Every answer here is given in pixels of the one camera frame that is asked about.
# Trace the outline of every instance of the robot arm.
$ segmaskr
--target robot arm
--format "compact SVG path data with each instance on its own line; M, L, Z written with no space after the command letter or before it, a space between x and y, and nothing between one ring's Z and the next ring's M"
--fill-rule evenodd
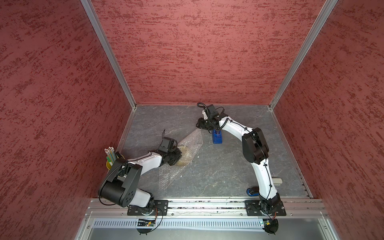
M100 187L99 199L104 197L122 207L136 205L151 208L153 197L150 193L137 189L139 178L153 168L163 164L172 166L178 162L181 158L181 151L177 147L177 142L174 146L175 141L164 137L157 150L149 151L142 157L128 160L119 157L108 171L107 177Z
M209 131L225 130L242 142L243 155L251 163L259 185L260 210L266 215L274 214L282 202L272 182L268 164L269 148L263 132L259 128L252 129L234 121L223 111L218 113L213 105L197 105L204 110L203 118L198 120L196 127Z
M259 128L251 129L227 116L220 120L219 126L223 126L226 119L229 119L222 130L225 130L243 143L243 155L249 161L255 171L257 182L259 184L259 194L265 199L271 199L276 196L277 190L272 182L272 176L268 166L268 145L265 142L264 135ZM254 139L258 139L261 148Z

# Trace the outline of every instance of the cable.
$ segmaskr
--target cable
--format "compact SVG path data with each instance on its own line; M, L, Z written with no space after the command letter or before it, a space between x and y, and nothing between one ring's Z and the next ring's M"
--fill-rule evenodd
M236 123L237 125L239 125L240 127L242 127L244 130L247 130L249 133L251 133L249 130L248 130L248 128L247 127L244 127L243 125L241 125L240 123L238 123L238 122L234 122L232 119L231 120L229 120L231 123Z
M223 124L221 127L219 127L219 129L216 129L216 130L217 130L217 131L220 131L221 129L223 129L223 127L227 124L228 120L229 120L229 118L227 118L227 119L225 120L224 124Z
M198 103L197 103L197 106L198 106L199 108L206 108L206 109L207 109L207 106L206 106L204 103L202 103L202 102L198 102Z
M221 111L221 113L220 113L220 114L222 114L222 113L225 111L225 109L224 109L223 107L218 107L218 108L216 108L216 110L219 109L219 108L222 108L222 109L223 109L223 110Z
M108 177L105 178L105 180L104 180L103 184L101 185L101 187L100 187L100 189L99 189L99 192L98 192L98 198L99 198L99 202L100 202L101 204L103 204L103 205L105 205L105 206L116 205L116 204L105 204L105 203L103 203L103 202L101 201L101 199L100 199L100 195L101 195L101 190L103 189L105 183L107 182L107 179L113 174L114 171L116 171L116 169L119 169L119 167L123 166L124 164L125 164L125 162L122 163L122 164L120 164L120 166L118 166L117 168L115 168L115 169L108 175Z
M161 211L161 220L160 220L160 223L159 223L154 229L152 229L151 231L149 231L148 233L153 232L158 226L160 226L161 222L163 221L163 217L164 217L163 210L158 209L158 208L156 207L156 212L157 212L157 210L160 210L160 211Z
M151 152L151 151L148 151L147 155L144 155L144 156L142 156L142 157L140 157L140 158L135 158L134 160L129 161L129 162L137 162L138 160L141 160L141 159L143 159L143 158L145 158L145 157L150 157L150 156L152 156L152 152Z

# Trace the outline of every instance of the gray floor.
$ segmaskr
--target gray floor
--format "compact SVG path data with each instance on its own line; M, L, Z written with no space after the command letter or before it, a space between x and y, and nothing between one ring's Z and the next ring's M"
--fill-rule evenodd
M307 196L267 106L224 107L225 113L237 122L263 131L270 149L271 174L283 180L282 185L276 186L280 196ZM138 106L122 153L135 158L156 149L164 129L165 136L180 142L196 129L200 117L202 108L196 105ZM203 146L166 190L159 189L159 169L142 175L139 188L156 197L246 196L246 189L257 185L257 180L242 154L242 143L226 131L222 132L222 144L213 144L208 131L202 130L202 135Z

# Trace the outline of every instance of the enclosure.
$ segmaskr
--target enclosure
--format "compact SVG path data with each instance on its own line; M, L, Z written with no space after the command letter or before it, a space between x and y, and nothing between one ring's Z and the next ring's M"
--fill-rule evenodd
M138 188L168 201L148 237L381 239L383 8L2 1L1 239L137 238L136 225L122 227L136 217L98 202L103 149L134 159L157 149L163 131L186 141L203 117L198 102L262 130L287 214L276 236L265 233L245 205L258 180L242 141L222 131L214 144L201 129L182 167L140 177Z

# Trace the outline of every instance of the bubble wrap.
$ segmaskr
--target bubble wrap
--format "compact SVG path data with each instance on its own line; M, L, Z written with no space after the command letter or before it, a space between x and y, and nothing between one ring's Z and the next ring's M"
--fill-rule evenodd
M164 164L159 169L159 188L166 189L172 181L179 176L184 168L192 162L197 151L203 146L203 137L201 135L201 129L196 129L191 134L186 136L181 142L178 143L177 147L181 150L182 157L179 161L170 166Z

